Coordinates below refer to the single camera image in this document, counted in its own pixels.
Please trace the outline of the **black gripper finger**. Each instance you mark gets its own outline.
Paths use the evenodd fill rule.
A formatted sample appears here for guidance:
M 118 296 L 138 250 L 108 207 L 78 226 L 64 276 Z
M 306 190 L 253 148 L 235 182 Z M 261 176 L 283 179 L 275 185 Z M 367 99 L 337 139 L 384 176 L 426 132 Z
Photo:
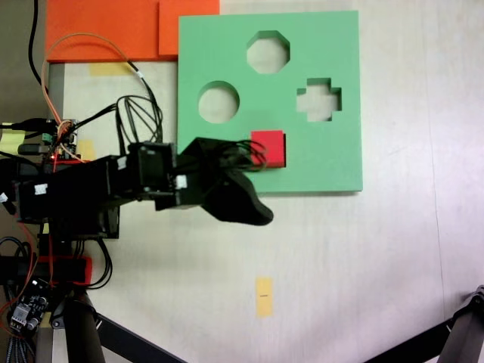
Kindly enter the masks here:
M 265 169 L 265 147 L 258 141 L 195 138 L 178 156 L 178 172 L 260 172 Z
M 263 226 L 274 213 L 258 197 L 253 183 L 235 170 L 223 172 L 204 197 L 202 208 L 222 222 Z

